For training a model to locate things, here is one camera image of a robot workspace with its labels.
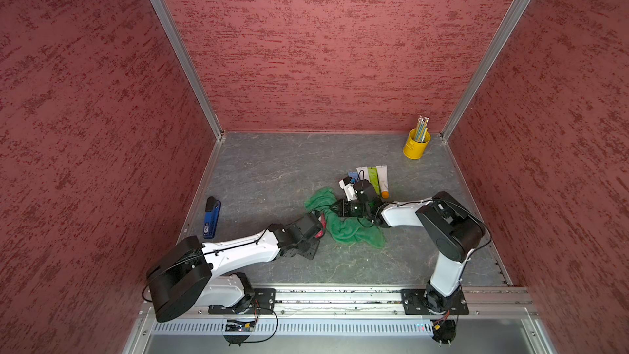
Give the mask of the green microfiber cloth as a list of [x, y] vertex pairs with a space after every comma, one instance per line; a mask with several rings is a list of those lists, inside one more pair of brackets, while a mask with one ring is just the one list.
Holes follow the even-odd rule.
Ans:
[[304, 201], [307, 212], [317, 211], [324, 215], [326, 230], [339, 244], [365, 243], [376, 249], [385, 247], [386, 239], [380, 228], [363, 217], [341, 217], [334, 211], [338, 200], [334, 191], [321, 188]]

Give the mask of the green tube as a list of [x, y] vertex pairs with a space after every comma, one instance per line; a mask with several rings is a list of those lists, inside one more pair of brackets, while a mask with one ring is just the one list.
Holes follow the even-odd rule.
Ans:
[[370, 181], [371, 185], [373, 185], [376, 194], [380, 195], [381, 191], [380, 191], [380, 186], [379, 186], [379, 178], [378, 178], [377, 168], [376, 167], [369, 167], [368, 168], [368, 173], [369, 173], [369, 181]]

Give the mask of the white tube red cap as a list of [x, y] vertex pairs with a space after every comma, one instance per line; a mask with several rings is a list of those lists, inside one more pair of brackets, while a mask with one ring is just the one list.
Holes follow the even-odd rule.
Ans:
[[370, 180], [370, 172], [368, 167], [357, 167], [357, 180]]

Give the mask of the white tube orange cap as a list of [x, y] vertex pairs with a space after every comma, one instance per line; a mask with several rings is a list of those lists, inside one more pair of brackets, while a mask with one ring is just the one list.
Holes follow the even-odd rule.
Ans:
[[388, 184], [388, 167], [376, 166], [378, 175], [378, 186], [381, 193], [381, 197], [384, 199], [389, 198], [389, 184]]

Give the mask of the dark red tube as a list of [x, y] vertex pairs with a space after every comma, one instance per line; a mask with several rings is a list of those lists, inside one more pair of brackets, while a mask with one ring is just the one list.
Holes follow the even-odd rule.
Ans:
[[316, 234], [316, 236], [315, 236], [316, 239], [321, 239], [326, 234], [327, 222], [326, 222], [326, 219], [325, 219], [325, 216], [324, 216], [323, 213], [319, 213], [319, 222], [321, 224], [321, 230], [319, 231], [318, 234]]

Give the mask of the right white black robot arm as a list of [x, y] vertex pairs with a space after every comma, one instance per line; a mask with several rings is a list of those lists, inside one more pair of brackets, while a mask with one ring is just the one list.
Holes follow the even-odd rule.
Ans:
[[425, 229], [438, 250], [435, 269], [426, 288], [404, 298], [406, 311], [423, 315], [468, 315], [461, 280], [472, 255], [483, 248], [487, 227], [447, 192], [411, 202], [338, 200], [333, 212], [342, 217], [365, 218], [369, 226]]

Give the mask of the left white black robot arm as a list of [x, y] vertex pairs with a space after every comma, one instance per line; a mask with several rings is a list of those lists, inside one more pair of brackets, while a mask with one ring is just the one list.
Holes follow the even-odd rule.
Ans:
[[324, 225], [303, 216], [288, 225], [271, 224], [259, 234], [219, 243], [189, 236], [147, 271], [147, 288], [157, 322], [183, 316], [195, 306], [247, 311], [255, 291], [240, 270], [279, 258], [314, 258]]

